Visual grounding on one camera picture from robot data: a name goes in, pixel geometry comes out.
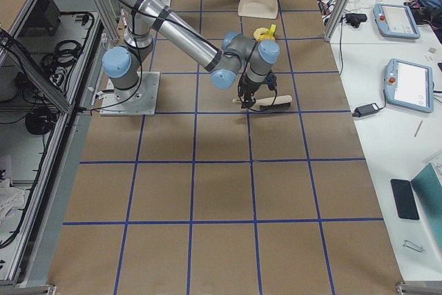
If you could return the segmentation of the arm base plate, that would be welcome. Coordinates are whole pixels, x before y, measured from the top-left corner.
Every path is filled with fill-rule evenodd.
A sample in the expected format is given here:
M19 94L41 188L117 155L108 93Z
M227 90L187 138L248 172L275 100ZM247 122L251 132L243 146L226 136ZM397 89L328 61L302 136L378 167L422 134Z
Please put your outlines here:
M111 90L104 93L99 113L103 116L154 116L160 85L160 72L137 72L142 76L141 85L136 85L127 91L115 89L110 78L106 88Z

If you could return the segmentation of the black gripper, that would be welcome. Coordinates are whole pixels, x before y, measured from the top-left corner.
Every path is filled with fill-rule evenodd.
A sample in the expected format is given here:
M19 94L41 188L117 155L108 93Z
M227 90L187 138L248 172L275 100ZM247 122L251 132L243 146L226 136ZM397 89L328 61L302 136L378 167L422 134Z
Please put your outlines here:
M273 72L269 72L262 82L251 81L246 74L241 74L238 82L238 97L241 101L241 108L252 107L256 103L255 92L262 86L267 85L270 91L277 95L277 78Z

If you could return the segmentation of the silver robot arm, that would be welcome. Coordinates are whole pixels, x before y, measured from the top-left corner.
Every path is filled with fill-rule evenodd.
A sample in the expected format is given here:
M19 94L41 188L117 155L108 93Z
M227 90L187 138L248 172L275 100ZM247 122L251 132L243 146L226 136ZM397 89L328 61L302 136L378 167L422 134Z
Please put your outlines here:
M263 85L277 90L272 66L280 55L279 45L271 39L256 41L239 32L228 32L221 48L215 47L162 0L116 0L130 15L125 40L136 44L150 39L155 30L211 74L211 82L226 90L237 84L243 108L255 105L255 93Z

